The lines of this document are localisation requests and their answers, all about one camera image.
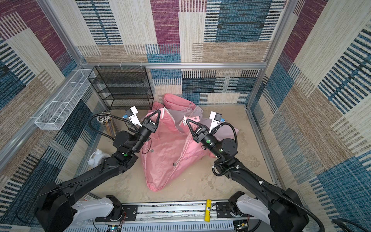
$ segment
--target patterned wall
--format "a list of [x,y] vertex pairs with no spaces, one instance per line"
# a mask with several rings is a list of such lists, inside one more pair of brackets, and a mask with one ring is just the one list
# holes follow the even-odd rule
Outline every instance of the patterned wall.
[[35,0],[0,0],[0,149],[76,67]]
[[207,104],[245,104],[254,86],[258,69],[150,69],[147,70],[154,100],[172,93]]
[[[89,87],[60,131],[37,129],[33,133],[0,173],[0,224],[10,227],[9,231],[15,231],[12,225],[25,226],[22,231],[30,231],[30,224],[15,216],[18,206],[33,198],[45,184],[61,183],[85,171],[97,136],[87,121],[102,111],[98,95]],[[93,126],[100,129],[97,121],[93,121]],[[31,201],[20,208],[23,221],[38,224],[33,215],[34,206],[35,201]]]
[[261,62],[285,0],[51,0],[87,62]]
[[[0,149],[76,67],[35,0],[0,0]],[[84,170],[96,138],[87,119],[103,111],[91,87],[60,131],[37,129],[0,173],[0,231],[39,231],[15,209],[48,182]],[[35,223],[34,202],[21,208]]]
[[299,0],[251,107],[281,183],[326,231],[371,228],[370,19],[368,0]]

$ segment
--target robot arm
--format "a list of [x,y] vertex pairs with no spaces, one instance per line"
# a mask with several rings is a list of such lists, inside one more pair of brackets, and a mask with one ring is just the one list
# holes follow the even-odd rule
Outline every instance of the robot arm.
[[[220,118],[221,115],[216,114],[215,120]],[[283,190],[270,184],[246,168],[235,157],[237,136],[231,124],[224,122],[216,127],[214,124],[209,130],[207,126],[191,119],[187,119],[186,123],[193,139],[197,143],[202,143],[218,158],[212,167],[213,173],[216,176],[224,175],[240,183],[259,199],[252,199],[243,192],[237,192],[229,199],[228,206],[232,215],[237,216],[243,213],[253,215],[270,224],[274,232],[300,232],[308,224],[308,215],[310,215],[320,226],[320,231],[324,231],[321,221],[303,207],[295,191],[292,189]],[[195,130],[193,130],[191,123],[197,125]],[[213,135],[222,125],[228,125],[232,128],[235,140],[226,138],[219,141]]]
[[[155,111],[142,123],[139,123],[135,115],[136,109],[131,108],[126,113],[130,121],[125,121],[130,122],[132,126],[137,124],[140,128],[136,129],[135,127],[135,130],[129,128],[131,132],[135,133],[134,135],[127,131],[120,131],[116,135],[113,145],[117,151],[112,157],[105,159],[101,165],[72,180],[59,185],[52,182],[38,191],[37,196],[40,197],[37,200],[35,215],[46,232],[61,232],[72,222],[88,218],[110,216],[119,219],[122,216],[121,203],[114,196],[107,196],[96,201],[76,202],[101,183],[127,171],[134,165],[138,159],[134,153],[139,152],[151,133],[156,131],[161,111]],[[155,122],[151,121],[151,117],[156,114]],[[108,116],[123,120],[113,115]],[[225,175],[240,183],[259,199],[252,199],[242,192],[237,192],[229,200],[232,215],[238,216],[243,213],[253,215],[269,223],[274,232],[300,232],[309,222],[307,216],[309,215],[320,225],[320,231],[324,231],[323,224],[319,219],[302,206],[297,193],[291,189],[282,190],[269,184],[247,169],[235,157],[237,154],[236,133],[229,123],[224,122],[218,125],[217,122],[220,119],[221,115],[215,113],[211,129],[191,119],[187,119],[186,123],[193,139],[197,143],[202,143],[218,157],[214,162],[213,173],[217,176]],[[193,130],[191,123],[197,125],[196,130]],[[216,139],[213,134],[222,125],[228,125],[233,129],[234,140],[226,138],[219,141]]]
[[[137,130],[129,128],[130,131],[135,131],[134,135],[127,131],[120,131],[113,142],[117,151],[111,157],[105,159],[101,165],[59,185],[51,182],[38,191],[37,196],[41,196],[36,203],[35,215],[46,232],[64,231],[73,221],[92,218],[91,212],[96,207],[99,207],[99,210],[95,210],[98,214],[94,217],[115,214],[114,207],[118,207],[118,210],[116,210],[116,212],[118,211],[117,216],[121,216],[121,203],[117,202],[118,200],[113,196],[88,202],[87,205],[86,203],[77,203],[77,201],[106,180],[124,173],[134,165],[138,159],[134,153],[139,152],[150,135],[156,132],[160,113],[161,111],[157,110],[144,118]],[[157,118],[153,122],[151,117],[156,114]],[[125,121],[134,126],[133,123],[138,124],[135,118],[136,116],[131,115],[131,120]]]

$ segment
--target white mesh rack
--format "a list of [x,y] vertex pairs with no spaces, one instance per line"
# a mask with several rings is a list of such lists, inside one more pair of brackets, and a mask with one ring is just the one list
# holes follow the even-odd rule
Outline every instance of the white mesh rack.
[[95,78],[91,69],[80,69],[45,108],[35,124],[42,130],[60,130]]

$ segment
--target mesh shelf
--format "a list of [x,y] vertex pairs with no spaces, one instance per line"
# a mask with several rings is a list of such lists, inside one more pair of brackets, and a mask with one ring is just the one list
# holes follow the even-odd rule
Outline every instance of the mesh shelf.
[[95,76],[90,69],[80,69],[45,108],[35,124],[42,130],[60,130]]
[[88,79],[109,109],[152,108],[153,94],[145,67],[99,66],[92,72],[95,76]]

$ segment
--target pink jacket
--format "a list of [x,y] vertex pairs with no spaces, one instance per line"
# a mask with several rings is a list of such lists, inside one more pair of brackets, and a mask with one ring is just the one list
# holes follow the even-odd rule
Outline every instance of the pink jacket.
[[[161,110],[157,131],[144,144],[141,154],[147,186],[152,191],[161,190],[203,156],[215,157],[209,150],[203,150],[201,143],[197,144],[193,140],[188,126],[183,124],[183,117],[186,116],[209,127],[211,119],[202,119],[203,110],[193,102],[173,94],[164,95],[164,105],[154,102],[152,110],[147,114]],[[233,138],[233,132],[229,127],[221,127],[215,137],[219,140]],[[143,154],[149,149],[154,152]]]

